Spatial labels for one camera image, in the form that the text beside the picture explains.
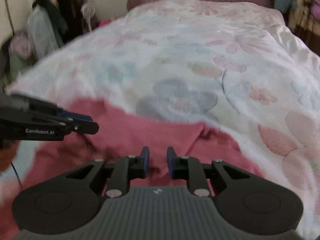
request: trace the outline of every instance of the bed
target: bed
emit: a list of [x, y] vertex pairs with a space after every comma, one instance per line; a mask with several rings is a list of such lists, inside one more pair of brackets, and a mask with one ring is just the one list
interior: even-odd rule
[[[320, 58], [280, 12], [249, 2], [160, 0], [75, 40], [8, 91], [63, 107], [106, 98], [145, 118], [219, 128], [265, 178], [298, 194], [297, 230], [313, 240], [320, 234], [319, 81]], [[31, 165], [37, 145], [22, 144], [18, 170]]]

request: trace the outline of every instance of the silver bolt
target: silver bolt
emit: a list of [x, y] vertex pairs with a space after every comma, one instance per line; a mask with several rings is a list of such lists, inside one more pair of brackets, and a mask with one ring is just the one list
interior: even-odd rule
[[106, 192], [106, 195], [111, 198], [120, 197], [122, 195], [122, 192], [119, 189], [111, 189]]
[[205, 188], [198, 188], [193, 193], [198, 197], [207, 197], [210, 195], [210, 191]]

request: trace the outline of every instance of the pink clothing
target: pink clothing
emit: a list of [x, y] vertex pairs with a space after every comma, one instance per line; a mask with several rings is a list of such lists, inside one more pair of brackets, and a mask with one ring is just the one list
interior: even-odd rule
[[[204, 123], [178, 124], [142, 119], [127, 115], [103, 100], [78, 100], [70, 111], [90, 115], [99, 124], [99, 132], [96, 135], [73, 133], [62, 142], [45, 143], [36, 153], [24, 188], [96, 158], [114, 162], [123, 156], [139, 155], [143, 146], [150, 148], [148, 177], [133, 180], [131, 186], [185, 184], [185, 181], [169, 178], [168, 146], [173, 146], [178, 156], [194, 156], [202, 163], [223, 159], [262, 176], [258, 166], [241, 154], [238, 143], [231, 136]], [[12, 199], [13, 196], [0, 208], [0, 239], [11, 239], [18, 233], [11, 213]]]

